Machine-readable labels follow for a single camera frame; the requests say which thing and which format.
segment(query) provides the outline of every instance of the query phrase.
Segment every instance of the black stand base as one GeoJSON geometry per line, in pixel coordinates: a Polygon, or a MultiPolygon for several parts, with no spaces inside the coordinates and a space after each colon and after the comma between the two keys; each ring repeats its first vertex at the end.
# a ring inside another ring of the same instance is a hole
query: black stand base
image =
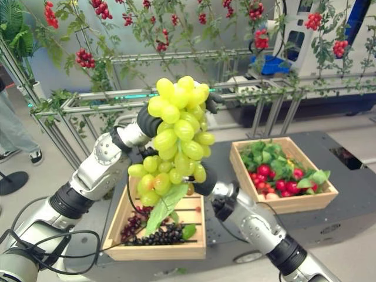
{"type": "Polygon", "coordinates": [[[29,180],[26,172],[13,172],[0,180],[0,196],[11,194],[20,189],[29,180]]]}

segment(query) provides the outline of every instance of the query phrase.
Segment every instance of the potted plant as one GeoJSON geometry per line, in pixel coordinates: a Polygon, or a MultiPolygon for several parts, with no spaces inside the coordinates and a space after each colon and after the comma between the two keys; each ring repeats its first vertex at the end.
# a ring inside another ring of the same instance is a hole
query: potted plant
{"type": "MultiPolygon", "coordinates": [[[[19,66],[28,78],[27,83],[33,86],[39,98],[46,98],[41,83],[35,80],[29,57],[32,57],[38,46],[33,42],[33,34],[24,23],[24,11],[16,0],[0,0],[0,34],[9,46],[19,66]]],[[[24,96],[27,96],[22,85],[17,86],[24,96]]]]}

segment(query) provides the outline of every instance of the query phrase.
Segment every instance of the sneaker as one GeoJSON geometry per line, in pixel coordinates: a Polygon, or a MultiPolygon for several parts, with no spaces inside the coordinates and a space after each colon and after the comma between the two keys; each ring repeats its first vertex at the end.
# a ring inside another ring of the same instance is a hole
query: sneaker
{"type": "Polygon", "coordinates": [[[16,151],[6,151],[4,154],[0,155],[0,163],[6,162],[9,160],[12,156],[17,155],[21,150],[16,150],[16,151]]]}
{"type": "Polygon", "coordinates": [[[33,166],[39,166],[43,162],[42,151],[38,150],[30,154],[30,160],[33,166]]]}

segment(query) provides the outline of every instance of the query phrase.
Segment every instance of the wooden box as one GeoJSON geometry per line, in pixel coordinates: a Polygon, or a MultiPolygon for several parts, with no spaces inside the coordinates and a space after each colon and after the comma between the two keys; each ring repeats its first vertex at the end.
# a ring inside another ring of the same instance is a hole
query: wooden box
{"type": "MultiPolygon", "coordinates": [[[[139,199],[136,199],[137,180],[130,178],[130,194],[135,199],[136,206],[142,206],[139,199]]],[[[103,248],[108,248],[120,243],[120,232],[132,216],[132,206],[127,196],[125,187],[119,205],[115,211],[109,231],[106,235],[103,248]]],[[[204,198],[199,194],[193,194],[182,198],[175,207],[179,215],[179,221],[184,224],[195,223],[196,233],[188,242],[183,244],[165,246],[117,246],[106,250],[114,260],[194,260],[205,259],[206,256],[206,234],[204,218],[204,198]]],[[[142,237],[145,230],[137,234],[142,237]]]]}
{"type": "MultiPolygon", "coordinates": [[[[230,161],[234,167],[234,171],[238,178],[240,187],[252,197],[255,202],[268,203],[277,213],[294,213],[307,210],[318,210],[325,208],[334,199],[338,191],[327,180],[323,184],[323,193],[314,195],[302,195],[280,198],[275,200],[265,200],[258,194],[256,187],[254,186],[248,171],[241,160],[240,152],[247,145],[264,141],[269,142],[270,139],[261,140],[247,140],[241,142],[233,142],[230,152],[230,161]]],[[[308,169],[318,170],[313,162],[299,149],[299,147],[289,137],[273,138],[273,143],[280,144],[287,157],[294,158],[302,163],[302,165],[308,169]]]]}

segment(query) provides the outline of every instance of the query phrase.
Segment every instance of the jeans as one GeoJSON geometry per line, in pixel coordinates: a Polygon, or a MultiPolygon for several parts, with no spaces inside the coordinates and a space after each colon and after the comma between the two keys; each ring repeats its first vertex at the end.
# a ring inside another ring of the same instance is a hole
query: jeans
{"type": "Polygon", "coordinates": [[[32,140],[15,114],[8,94],[4,90],[0,92],[0,153],[18,149],[32,153],[39,150],[39,145],[32,140]]]}

